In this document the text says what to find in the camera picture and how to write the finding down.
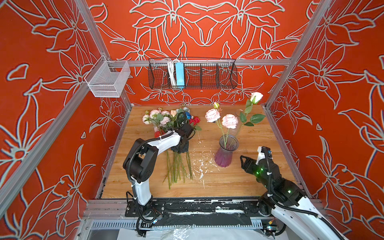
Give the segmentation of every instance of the wood surface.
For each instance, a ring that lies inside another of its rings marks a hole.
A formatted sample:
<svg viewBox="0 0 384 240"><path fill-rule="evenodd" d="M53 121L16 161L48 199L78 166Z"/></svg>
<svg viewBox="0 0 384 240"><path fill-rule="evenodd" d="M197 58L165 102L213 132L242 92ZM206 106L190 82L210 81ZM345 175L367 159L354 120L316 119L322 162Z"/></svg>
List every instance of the wood surface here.
<svg viewBox="0 0 384 240"><path fill-rule="evenodd" d="M172 110L180 106L134 106L129 116L124 135L118 147L111 172L106 181L103 199L125 198L126 191L132 191L122 164L128 155L134 141L138 138L150 139L154 137L153 125L145 125L142 116L145 110L157 109ZM243 126L237 136L239 148L233 153L232 163L225 168L218 167L214 161L214 154L219 148L218 140L222 135L220 128L215 123L205 120L205 113L212 106L188 106L194 116L201 119L199 126L202 131L197 131L190 140L189 153L193 171L193 180L183 179L168 188L167 155L161 153L156 160L153 174L149 178L150 189L153 197L241 197L261 196L266 192L265 187L256 182L255 176L245 173L241 169L240 155L257 158L257 147L267 146L271 148L273 161L279 165L282 176L296 183L280 146L272 132L268 120L264 120L254 127ZM221 116L239 113L244 106L222 106ZM252 114L264 114L261 106L253 106ZM235 134L237 129L231 129L230 134ZM170 160L173 161L173 152L169 150ZM187 168L185 153L182 154L184 165Z"/></svg>

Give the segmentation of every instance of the basket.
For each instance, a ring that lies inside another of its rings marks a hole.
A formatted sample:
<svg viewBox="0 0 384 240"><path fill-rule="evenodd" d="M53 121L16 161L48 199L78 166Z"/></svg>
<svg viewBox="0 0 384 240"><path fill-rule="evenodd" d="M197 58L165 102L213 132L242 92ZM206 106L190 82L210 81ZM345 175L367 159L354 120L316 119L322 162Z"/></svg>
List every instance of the basket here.
<svg viewBox="0 0 384 240"><path fill-rule="evenodd" d="M128 62L124 63L121 71L108 66L109 61L102 56L93 66L93 71L85 77L89 89L95 97L99 98L118 98L124 89L129 78L131 69Z"/></svg>
<svg viewBox="0 0 384 240"><path fill-rule="evenodd" d="M184 85L173 86L167 63L174 59L149 59L148 82L151 89L233 89L238 85L235 59L188 58L179 60L184 64Z"/></svg>

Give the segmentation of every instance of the vase rim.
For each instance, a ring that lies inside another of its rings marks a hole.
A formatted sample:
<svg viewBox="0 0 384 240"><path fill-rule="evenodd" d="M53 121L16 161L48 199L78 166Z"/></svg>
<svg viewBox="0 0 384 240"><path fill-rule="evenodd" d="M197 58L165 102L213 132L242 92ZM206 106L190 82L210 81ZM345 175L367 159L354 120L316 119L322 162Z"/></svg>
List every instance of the vase rim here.
<svg viewBox="0 0 384 240"><path fill-rule="evenodd" d="M220 147L226 151L230 151L230 152L235 151L239 147L239 141L235 136L231 134L226 134L225 136L228 136L227 146L224 146L224 136L221 136L218 141L220 144Z"/></svg>

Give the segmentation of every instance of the blue power strip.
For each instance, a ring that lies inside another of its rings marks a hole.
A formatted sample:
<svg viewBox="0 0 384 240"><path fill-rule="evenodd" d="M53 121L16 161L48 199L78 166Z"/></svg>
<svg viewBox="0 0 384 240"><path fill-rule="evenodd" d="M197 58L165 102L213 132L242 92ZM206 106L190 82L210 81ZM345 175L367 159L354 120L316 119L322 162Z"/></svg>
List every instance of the blue power strip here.
<svg viewBox="0 0 384 240"><path fill-rule="evenodd" d="M176 68L176 84L179 88L184 88L185 81L184 81L184 63L177 62L175 63Z"/></svg>

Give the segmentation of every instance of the black wire basket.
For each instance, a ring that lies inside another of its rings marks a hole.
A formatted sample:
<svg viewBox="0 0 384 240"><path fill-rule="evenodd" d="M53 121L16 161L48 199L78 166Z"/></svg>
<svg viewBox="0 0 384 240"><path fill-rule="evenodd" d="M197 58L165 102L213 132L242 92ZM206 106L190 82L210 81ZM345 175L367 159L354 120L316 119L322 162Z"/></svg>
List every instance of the black wire basket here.
<svg viewBox="0 0 384 240"><path fill-rule="evenodd" d="M148 81L151 89L233 89L237 87L235 59L184 58L184 85L173 86L167 61L177 58L149 59Z"/></svg>

